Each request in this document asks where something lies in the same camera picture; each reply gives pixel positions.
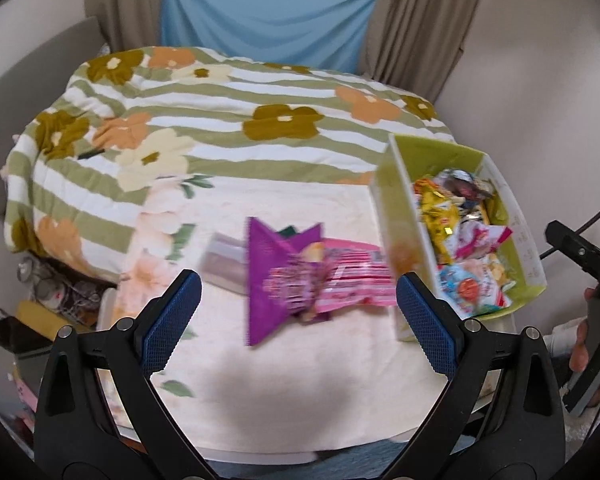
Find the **person right hand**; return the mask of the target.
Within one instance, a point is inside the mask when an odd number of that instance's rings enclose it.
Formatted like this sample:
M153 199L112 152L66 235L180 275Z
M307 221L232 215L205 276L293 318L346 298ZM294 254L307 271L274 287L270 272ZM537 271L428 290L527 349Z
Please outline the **person right hand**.
M569 360L569 367L573 373L582 373L588 365L588 350L585 348L586 336L588 336L588 320L585 318L578 325L576 343L574 344ZM600 404L600 388L592 396L588 406L592 408L598 404Z

